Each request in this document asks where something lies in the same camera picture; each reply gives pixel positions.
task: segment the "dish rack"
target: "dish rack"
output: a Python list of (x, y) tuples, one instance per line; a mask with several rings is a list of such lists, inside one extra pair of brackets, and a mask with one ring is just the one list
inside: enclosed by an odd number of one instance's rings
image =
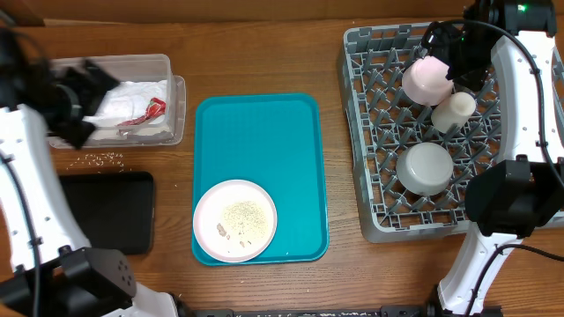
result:
[[(338, 79), (352, 141), (352, 172), (360, 228), (370, 242), (440, 238), (466, 232), (464, 192), (469, 180), (494, 164), (501, 140), (501, 113), (494, 69), (479, 92), (475, 113), (461, 129), (446, 134), (431, 123), (432, 109), (411, 101), (401, 79), (415, 60), (428, 23), (353, 28), (345, 32)], [(560, 137), (564, 114), (557, 91), (564, 92), (564, 66), (553, 56), (553, 93)], [(450, 184), (438, 195), (421, 196), (398, 181), (397, 157), (410, 146), (433, 142), (453, 159)], [(545, 227), (563, 226), (559, 211)]]

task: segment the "food residue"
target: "food residue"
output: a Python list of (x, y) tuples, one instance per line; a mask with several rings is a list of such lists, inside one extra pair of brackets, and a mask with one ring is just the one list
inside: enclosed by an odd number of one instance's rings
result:
[(252, 245), (252, 241), (260, 241), (266, 237), (268, 221), (258, 203), (243, 201), (223, 209), (217, 228), (222, 237), (230, 240), (234, 236), (241, 247), (247, 247)]

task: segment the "plate rim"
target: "plate rim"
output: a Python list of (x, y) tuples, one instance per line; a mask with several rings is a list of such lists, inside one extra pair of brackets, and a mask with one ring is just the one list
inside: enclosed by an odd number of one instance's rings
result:
[[(241, 256), (241, 257), (230, 259), (230, 258), (226, 258), (222, 255), (215, 253), (213, 250), (210, 250), (210, 248), (208, 248), (205, 244), (203, 244), (201, 242), (203, 240), (203, 237), (201, 236), (200, 230), (197, 229), (196, 219), (197, 219), (198, 214), (202, 213), (202, 210), (203, 210), (202, 205), (201, 205), (202, 201), (204, 201), (206, 198), (208, 198), (208, 196), (212, 195), (213, 192), (217, 191), (219, 188), (222, 188), (222, 187), (225, 187), (225, 186), (228, 186), (228, 185), (232, 185), (232, 184), (243, 184), (243, 185), (252, 187), (253, 189), (260, 192), (269, 201), (269, 203), (272, 206), (273, 226), (272, 226), (272, 230), (271, 230), (271, 236), (267, 239), (267, 241), (263, 245), (263, 247), (259, 248), (257, 251), (255, 251), (252, 254), (248, 254), (246, 256)], [(246, 261), (249, 261), (249, 260), (256, 258), (258, 255), (260, 255), (262, 252), (264, 252), (264, 250), (266, 250), (266, 248), (272, 243), (272, 240), (274, 239), (274, 235), (276, 234), (276, 231), (278, 229), (278, 212), (276, 210), (276, 204), (272, 200), (272, 197), (268, 194), (268, 192), (266, 190), (264, 190), (264, 188), (262, 188), (258, 184), (254, 183), (252, 181), (240, 180), (240, 179), (227, 180), (227, 181), (222, 181), (220, 183), (213, 185), (210, 189), (208, 189), (202, 195), (200, 200), (197, 202), (196, 208), (194, 209), (194, 215), (192, 217), (192, 228), (193, 228), (194, 236), (196, 237), (197, 243), (204, 250), (204, 252), (206, 252), (210, 257), (214, 258), (217, 261), (226, 262), (226, 263), (241, 263), (241, 262), (246, 262)]]

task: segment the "white plate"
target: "white plate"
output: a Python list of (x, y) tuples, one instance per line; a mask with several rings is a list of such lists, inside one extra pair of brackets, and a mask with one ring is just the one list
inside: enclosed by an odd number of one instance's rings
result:
[[(226, 230), (222, 235), (218, 228), (223, 210), (243, 201), (255, 202), (266, 217), (266, 234), (251, 244), (241, 244), (235, 232)], [(264, 189), (250, 181), (231, 180), (215, 185), (202, 196), (194, 211), (193, 226), (197, 243), (207, 254), (222, 262), (236, 263), (261, 254), (274, 238), (277, 222), (276, 207)]]

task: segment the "pink cup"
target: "pink cup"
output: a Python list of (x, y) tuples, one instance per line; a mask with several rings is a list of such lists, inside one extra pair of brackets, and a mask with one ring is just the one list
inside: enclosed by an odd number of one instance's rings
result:
[(454, 84), (446, 78), (448, 71), (447, 64), (432, 56), (415, 61), (402, 77), (405, 94), (420, 105), (438, 105), (452, 93)]

